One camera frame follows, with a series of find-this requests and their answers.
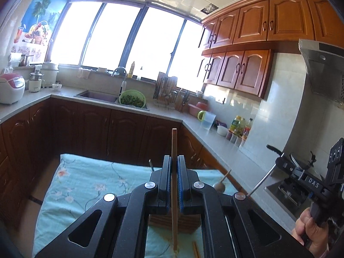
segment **wall mural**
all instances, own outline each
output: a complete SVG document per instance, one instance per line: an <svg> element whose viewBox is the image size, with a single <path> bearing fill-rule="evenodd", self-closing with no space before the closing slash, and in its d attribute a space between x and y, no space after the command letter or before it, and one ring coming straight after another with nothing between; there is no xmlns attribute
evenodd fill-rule
<svg viewBox="0 0 344 258"><path fill-rule="evenodd" d="M51 34L69 0L32 0L14 38L12 52L32 55L31 63L44 62Z"/></svg>

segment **kitchen countertop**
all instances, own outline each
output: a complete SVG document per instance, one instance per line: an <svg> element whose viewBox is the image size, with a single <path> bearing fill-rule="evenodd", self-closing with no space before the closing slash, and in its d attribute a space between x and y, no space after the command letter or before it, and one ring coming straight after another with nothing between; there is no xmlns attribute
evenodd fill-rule
<svg viewBox="0 0 344 258"><path fill-rule="evenodd" d="M92 104L95 106L107 107L111 109L128 111L146 116L173 120L181 122L200 142L201 144L223 165L226 169L231 169L231 175L246 190L250 191L263 178L265 172L255 162L250 160L237 146L216 133L215 129L209 131L200 127L197 118L188 113L180 113L173 109L157 107L153 101L147 101L149 111L134 109L131 107L121 106L118 104L95 101L92 99L74 97L83 92L83 89L62 87L60 91L53 91L51 88L45 88L37 93L25 91L23 98L12 105L0 105L0 124L21 112L22 110L46 100L50 97L64 99L75 102ZM281 206L274 201L264 190L264 187L280 181L280 177L269 177L252 198L256 203L268 213L278 224L290 232L295 225L294 220L285 212Z"/></svg>

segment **brown floor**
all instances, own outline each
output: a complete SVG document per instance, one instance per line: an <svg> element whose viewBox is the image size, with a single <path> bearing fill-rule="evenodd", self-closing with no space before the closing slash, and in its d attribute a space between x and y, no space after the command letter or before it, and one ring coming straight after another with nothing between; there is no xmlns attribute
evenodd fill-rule
<svg viewBox="0 0 344 258"><path fill-rule="evenodd" d="M37 187L31 193L31 195L41 201L43 201L45 193L47 192L54 173L60 163L60 159L56 158L50 162L46 170L43 172L41 179L39 180ZM26 205L20 227L18 231L9 230L11 240L22 253L24 258L31 258L33 239L36 228L37 216L41 206L28 200Z"/></svg>

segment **window pane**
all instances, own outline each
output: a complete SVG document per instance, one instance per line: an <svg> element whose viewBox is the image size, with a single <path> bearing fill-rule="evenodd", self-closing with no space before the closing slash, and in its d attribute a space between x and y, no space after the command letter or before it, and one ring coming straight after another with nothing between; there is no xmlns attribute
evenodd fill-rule
<svg viewBox="0 0 344 258"><path fill-rule="evenodd" d="M92 33L83 65L117 68L139 11L138 7L107 4Z"/></svg>
<svg viewBox="0 0 344 258"><path fill-rule="evenodd" d="M58 31L51 60L78 65L89 29L101 2L75 2L68 10Z"/></svg>
<svg viewBox="0 0 344 258"><path fill-rule="evenodd" d="M134 75L156 80L159 72L166 72L183 18L149 8L132 46L126 69L135 61Z"/></svg>
<svg viewBox="0 0 344 258"><path fill-rule="evenodd" d="M169 71L169 77L178 77L178 87L193 92L201 90L205 73L201 71L197 77L202 58L202 51L198 49L201 30L201 25L186 22Z"/></svg>

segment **range hood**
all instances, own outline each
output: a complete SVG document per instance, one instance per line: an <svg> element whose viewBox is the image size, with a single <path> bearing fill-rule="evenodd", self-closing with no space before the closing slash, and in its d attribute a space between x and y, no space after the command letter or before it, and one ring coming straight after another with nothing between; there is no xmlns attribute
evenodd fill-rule
<svg viewBox="0 0 344 258"><path fill-rule="evenodd" d="M314 40L299 40L312 91L344 102L344 49Z"/></svg>

